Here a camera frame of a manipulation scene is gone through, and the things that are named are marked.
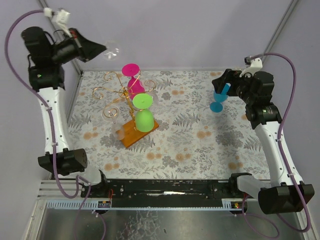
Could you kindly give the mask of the blue wine glass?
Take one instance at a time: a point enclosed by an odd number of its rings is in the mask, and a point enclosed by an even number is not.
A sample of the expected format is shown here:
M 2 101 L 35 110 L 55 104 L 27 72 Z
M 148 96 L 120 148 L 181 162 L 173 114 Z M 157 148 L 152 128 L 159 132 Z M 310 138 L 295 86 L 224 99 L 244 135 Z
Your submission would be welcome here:
M 220 113 L 223 110 L 223 102 L 228 99 L 227 94 L 216 93 L 213 91 L 214 101 L 210 104 L 210 110 L 214 113 Z

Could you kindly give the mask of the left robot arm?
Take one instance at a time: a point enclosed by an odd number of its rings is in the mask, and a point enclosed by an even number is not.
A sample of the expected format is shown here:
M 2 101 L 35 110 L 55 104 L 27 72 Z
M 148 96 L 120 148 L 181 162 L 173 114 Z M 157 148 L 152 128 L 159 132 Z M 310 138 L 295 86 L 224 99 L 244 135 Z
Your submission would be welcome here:
M 63 103 L 65 71 L 63 65 L 78 59 L 84 63 L 94 59 L 107 48 L 83 37 L 70 28 L 59 43 L 50 43 L 46 31 L 32 26 L 21 33 L 34 65 L 28 68 L 29 82 L 39 99 L 45 129 L 44 155 L 38 157 L 43 169 L 62 176 L 84 172 L 88 166 L 83 148 L 74 149 L 68 135 L 67 117 Z

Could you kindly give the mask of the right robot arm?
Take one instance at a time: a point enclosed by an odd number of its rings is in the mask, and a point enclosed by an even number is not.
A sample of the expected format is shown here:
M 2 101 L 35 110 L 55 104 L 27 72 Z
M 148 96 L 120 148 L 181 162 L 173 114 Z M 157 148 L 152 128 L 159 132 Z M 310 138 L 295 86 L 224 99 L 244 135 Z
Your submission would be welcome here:
M 264 214 L 301 212 L 315 194 L 311 184 L 305 184 L 290 156 L 278 108 L 271 102 L 275 86 L 272 74 L 258 71 L 249 76 L 226 69 L 212 80 L 216 93 L 230 85 L 229 97 L 239 97 L 245 103 L 245 114 L 255 131 L 267 160 L 270 182 L 256 179 L 250 173 L 233 173 L 229 178 L 233 191 L 243 192 L 258 200 Z

